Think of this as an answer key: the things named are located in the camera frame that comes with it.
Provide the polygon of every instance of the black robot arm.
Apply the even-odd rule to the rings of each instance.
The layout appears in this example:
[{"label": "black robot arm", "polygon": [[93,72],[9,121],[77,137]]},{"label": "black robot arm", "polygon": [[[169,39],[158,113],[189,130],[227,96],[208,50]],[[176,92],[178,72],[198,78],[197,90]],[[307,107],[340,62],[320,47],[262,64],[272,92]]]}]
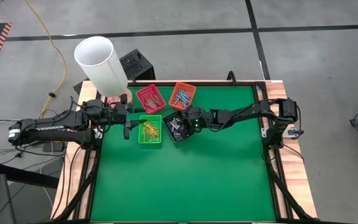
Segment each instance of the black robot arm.
[{"label": "black robot arm", "polygon": [[[278,115],[270,109],[273,104],[278,105]],[[296,102],[291,99],[261,100],[237,110],[210,109],[209,112],[199,107],[189,106],[183,111],[183,114],[196,133],[203,128],[217,132],[231,127],[236,122],[252,118],[265,117],[271,119],[274,125],[267,130],[264,138],[264,145],[270,147],[283,147],[282,135],[285,129],[289,124],[298,121]]]},{"label": "black robot arm", "polygon": [[31,144],[36,141],[73,141],[83,149],[94,149],[100,133],[107,132],[111,125],[124,126],[124,139],[129,139],[129,131],[145,120],[129,121],[127,113],[142,112],[143,109],[133,108],[127,104],[126,95],[111,108],[101,100],[89,100],[78,105],[80,110],[64,111],[52,118],[22,119],[9,128],[8,141],[13,146]]}]

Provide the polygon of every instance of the black box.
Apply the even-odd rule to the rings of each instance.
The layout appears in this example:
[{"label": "black box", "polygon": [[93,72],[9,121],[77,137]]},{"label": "black box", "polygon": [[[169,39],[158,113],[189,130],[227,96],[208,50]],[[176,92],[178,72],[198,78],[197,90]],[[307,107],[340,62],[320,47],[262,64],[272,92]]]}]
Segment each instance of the black box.
[{"label": "black box", "polygon": [[128,80],[155,80],[153,65],[137,49],[119,59]]}]

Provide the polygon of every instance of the white cylinder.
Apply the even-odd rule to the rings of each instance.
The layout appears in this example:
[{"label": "white cylinder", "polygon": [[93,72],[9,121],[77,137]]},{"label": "white cylinder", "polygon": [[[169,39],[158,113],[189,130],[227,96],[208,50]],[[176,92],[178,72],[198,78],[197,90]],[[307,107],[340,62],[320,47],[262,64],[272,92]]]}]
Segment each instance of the white cylinder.
[{"label": "white cylinder", "polygon": [[77,45],[74,58],[103,96],[120,95],[128,79],[111,41],[90,37]]}]

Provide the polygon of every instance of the plastic bin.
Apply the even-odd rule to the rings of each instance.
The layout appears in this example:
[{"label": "plastic bin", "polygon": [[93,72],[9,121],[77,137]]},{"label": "plastic bin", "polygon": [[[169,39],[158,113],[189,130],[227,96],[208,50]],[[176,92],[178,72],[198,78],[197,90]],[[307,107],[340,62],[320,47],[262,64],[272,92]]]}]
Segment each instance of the plastic bin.
[{"label": "plastic bin", "polygon": [[162,136],[162,117],[161,115],[142,115],[139,119],[146,119],[148,122],[150,122],[157,130],[160,132],[160,135],[158,137],[155,137],[155,140],[153,141],[150,136],[145,133],[145,139],[143,139],[143,127],[145,126],[144,123],[139,125],[139,144],[158,144],[161,143],[161,136]]},{"label": "plastic bin", "polygon": [[175,104],[175,98],[178,93],[178,90],[184,90],[186,92],[186,94],[190,96],[191,99],[190,99],[189,103],[186,105],[186,107],[187,107],[187,106],[191,105],[191,102],[193,101],[194,95],[196,93],[196,87],[186,84],[186,83],[181,83],[181,82],[178,82],[175,85],[175,88],[173,89],[171,98],[169,99],[169,105],[175,109],[184,110],[185,107],[182,105],[181,100],[179,100]]},{"label": "plastic bin", "polygon": [[[180,121],[183,121],[183,123],[181,124],[182,125],[182,127],[181,127],[182,135],[178,135],[179,132],[176,130],[172,131],[172,125],[170,122],[172,120],[174,120],[175,118],[178,118]],[[171,134],[171,137],[174,142],[180,142],[194,134],[194,131],[190,127],[190,124],[188,124],[186,122],[186,118],[181,111],[174,112],[174,113],[164,117],[163,120],[164,120],[165,126],[168,128],[168,132]]]},{"label": "plastic bin", "polygon": [[[162,103],[162,105],[157,107],[156,109],[152,109],[152,108],[149,108],[148,106],[146,106],[144,98],[151,99],[150,98],[151,95],[155,95],[158,98],[158,100]],[[155,85],[149,85],[148,87],[145,87],[145,88],[137,91],[136,96],[138,97],[140,103],[142,103],[143,108],[146,110],[146,113],[148,113],[148,114],[154,114],[154,113],[164,109],[165,105],[167,105],[167,103],[162,98],[161,93],[159,92],[157,87],[155,87]]]}]

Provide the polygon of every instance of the green tabletop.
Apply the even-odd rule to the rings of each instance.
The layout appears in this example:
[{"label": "green tabletop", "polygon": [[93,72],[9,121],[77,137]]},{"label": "green tabletop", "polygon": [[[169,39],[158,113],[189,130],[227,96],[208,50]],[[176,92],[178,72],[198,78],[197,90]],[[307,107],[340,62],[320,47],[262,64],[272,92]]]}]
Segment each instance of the green tabletop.
[{"label": "green tabletop", "polygon": [[[129,87],[134,105],[141,107]],[[158,87],[167,106],[173,87]],[[198,86],[193,106],[237,109],[254,102],[250,86]],[[139,119],[131,114],[129,119]],[[161,144],[139,144],[139,129],[124,140],[122,126],[105,134],[92,222],[274,221],[273,202],[257,119],[218,133],[174,143],[163,126]]]}]

